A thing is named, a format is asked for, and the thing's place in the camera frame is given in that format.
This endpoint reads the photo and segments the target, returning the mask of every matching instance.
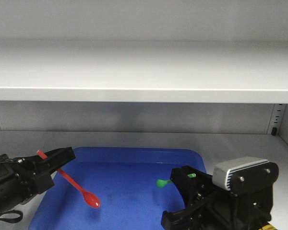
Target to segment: plastic tray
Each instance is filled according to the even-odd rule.
[[[58,173],[45,194],[29,230],[162,230],[162,212],[184,208],[174,184],[160,189],[173,168],[190,165],[205,172],[201,156],[184,149],[80,147],[64,170],[96,194],[91,208]]]

